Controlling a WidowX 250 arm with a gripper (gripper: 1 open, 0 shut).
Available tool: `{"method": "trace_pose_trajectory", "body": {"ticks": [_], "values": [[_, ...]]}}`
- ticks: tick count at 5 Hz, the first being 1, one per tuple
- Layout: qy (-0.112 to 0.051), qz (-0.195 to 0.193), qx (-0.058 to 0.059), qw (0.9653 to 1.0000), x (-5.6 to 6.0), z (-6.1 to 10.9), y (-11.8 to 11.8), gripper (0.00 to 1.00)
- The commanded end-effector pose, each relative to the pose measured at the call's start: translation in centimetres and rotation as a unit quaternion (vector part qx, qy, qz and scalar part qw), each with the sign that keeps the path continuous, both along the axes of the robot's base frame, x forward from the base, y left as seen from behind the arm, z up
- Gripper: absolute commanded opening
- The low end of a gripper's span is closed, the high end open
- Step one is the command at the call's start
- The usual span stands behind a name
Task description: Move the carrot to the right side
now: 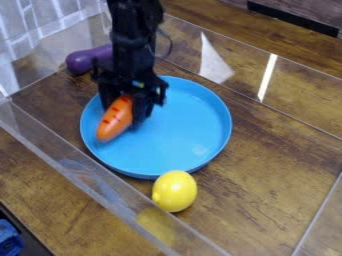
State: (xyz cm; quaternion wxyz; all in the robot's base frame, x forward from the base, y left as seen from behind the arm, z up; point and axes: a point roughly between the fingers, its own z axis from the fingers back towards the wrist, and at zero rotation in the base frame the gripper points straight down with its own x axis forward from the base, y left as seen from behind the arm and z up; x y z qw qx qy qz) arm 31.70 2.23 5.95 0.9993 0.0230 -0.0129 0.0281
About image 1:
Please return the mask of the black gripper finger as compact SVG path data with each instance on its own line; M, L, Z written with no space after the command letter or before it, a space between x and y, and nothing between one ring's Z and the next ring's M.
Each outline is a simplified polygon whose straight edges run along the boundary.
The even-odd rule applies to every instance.
M132 96L132 127L137 129L144 120L151 116L154 105L163 105L166 90L135 90Z
M100 82L97 90L103 109L107 110L113 101L121 96L121 85L116 82Z

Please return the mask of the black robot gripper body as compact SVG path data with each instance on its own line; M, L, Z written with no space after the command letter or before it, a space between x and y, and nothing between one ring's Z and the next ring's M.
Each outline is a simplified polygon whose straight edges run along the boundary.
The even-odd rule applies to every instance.
M133 82L146 85L146 91L167 89L168 85L154 72L156 34L137 36L133 39L111 34L112 45L112 70L99 70L92 74L97 84L116 82L121 91L132 91Z

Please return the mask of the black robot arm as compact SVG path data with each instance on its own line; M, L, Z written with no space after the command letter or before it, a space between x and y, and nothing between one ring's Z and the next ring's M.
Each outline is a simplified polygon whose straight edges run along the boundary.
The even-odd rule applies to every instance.
M164 104L168 88L154 71L164 11L159 0L107 0L107 6L112 18L109 57L93 62L92 78L104 110L120 96L132 98L132 126L139 127L154 106Z

